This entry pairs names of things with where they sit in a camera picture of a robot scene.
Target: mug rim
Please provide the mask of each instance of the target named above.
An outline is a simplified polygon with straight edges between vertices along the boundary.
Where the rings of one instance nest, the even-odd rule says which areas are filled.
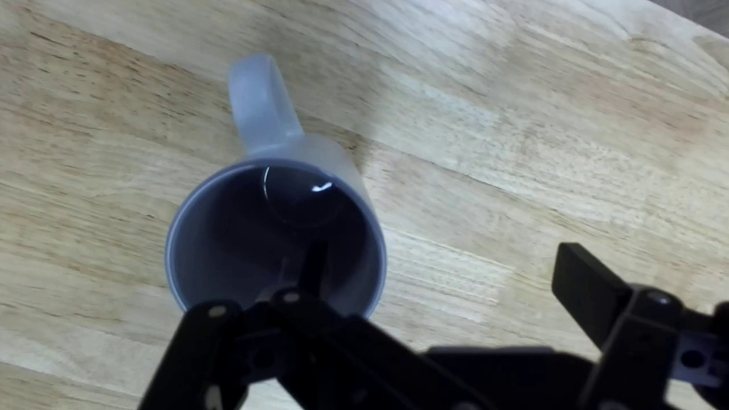
[[[310,171],[310,173],[323,173],[319,167],[304,163],[304,162],[295,162],[295,159],[245,159],[245,162],[236,162],[229,163],[216,173],[212,173],[209,178],[204,178],[195,190],[191,190],[191,193],[187,193],[187,199],[183,201],[183,206],[177,207],[176,216],[170,219],[170,226],[166,231],[166,239],[163,239],[163,275],[166,275],[166,286],[170,290],[176,304],[180,305],[183,313],[187,313],[191,305],[183,299],[180,293],[180,281],[172,273],[176,272],[176,261],[172,261],[172,245],[177,243],[177,231],[183,219],[187,216],[187,212],[191,209],[191,206],[195,202],[195,199],[201,193],[204,193],[209,187],[219,185],[221,181],[228,181],[229,175],[236,175],[241,171],[251,171],[251,169],[262,169],[262,167],[290,167],[290,169],[300,169],[300,171]],[[376,281],[376,290],[372,301],[366,304],[365,313],[360,313],[363,316],[372,316],[374,307],[381,304],[383,292],[385,292],[385,275],[388,275],[388,245],[385,245],[385,235],[383,227],[372,209],[372,206],[366,202],[366,199],[363,199],[352,187],[348,187],[342,178],[327,175],[360,209],[360,215],[365,216],[374,241],[376,241],[376,250],[381,255],[377,261],[377,281]]]

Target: robotic arm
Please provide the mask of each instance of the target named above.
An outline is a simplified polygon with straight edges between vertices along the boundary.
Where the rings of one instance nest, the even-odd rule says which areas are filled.
[[[413,354],[307,292],[322,257],[310,255],[298,290],[245,313],[225,301],[191,307],[138,407],[232,410],[269,378],[304,410],[662,410],[670,378],[729,407],[729,304],[693,313],[622,282],[579,243],[558,248],[552,290],[601,348],[597,362],[552,348]]]

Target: table surface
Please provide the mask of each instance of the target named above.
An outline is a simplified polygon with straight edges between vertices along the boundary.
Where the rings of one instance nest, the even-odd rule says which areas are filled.
[[[560,241],[726,296],[729,40],[655,5],[3,0],[0,407],[136,406],[180,318],[163,235],[244,157],[225,75],[252,50],[355,157],[390,248],[374,321],[410,346],[595,358],[548,292]]]

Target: wood grain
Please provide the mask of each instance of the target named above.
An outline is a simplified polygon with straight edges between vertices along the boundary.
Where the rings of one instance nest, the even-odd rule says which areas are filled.
[[[390,248],[374,321],[410,346],[595,356],[548,293],[558,241],[726,296],[729,43],[655,5],[3,0],[0,407],[134,407],[180,318],[166,226],[244,156],[251,50],[352,152]]]

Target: mug handle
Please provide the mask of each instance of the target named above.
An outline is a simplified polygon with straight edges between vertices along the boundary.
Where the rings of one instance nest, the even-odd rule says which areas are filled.
[[[303,138],[303,127],[270,54],[256,53],[232,64],[229,110],[249,156]]]

